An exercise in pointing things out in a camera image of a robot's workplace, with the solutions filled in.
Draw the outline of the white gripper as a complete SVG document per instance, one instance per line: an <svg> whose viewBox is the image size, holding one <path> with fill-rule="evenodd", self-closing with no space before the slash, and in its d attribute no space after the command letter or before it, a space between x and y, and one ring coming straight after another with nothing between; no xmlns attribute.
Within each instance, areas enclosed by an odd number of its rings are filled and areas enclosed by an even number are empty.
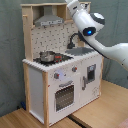
<svg viewBox="0 0 128 128"><path fill-rule="evenodd" d="M74 14L77 10L80 10L82 8L78 0L65 0L65 1L67 3L67 7L71 14Z"/></svg>

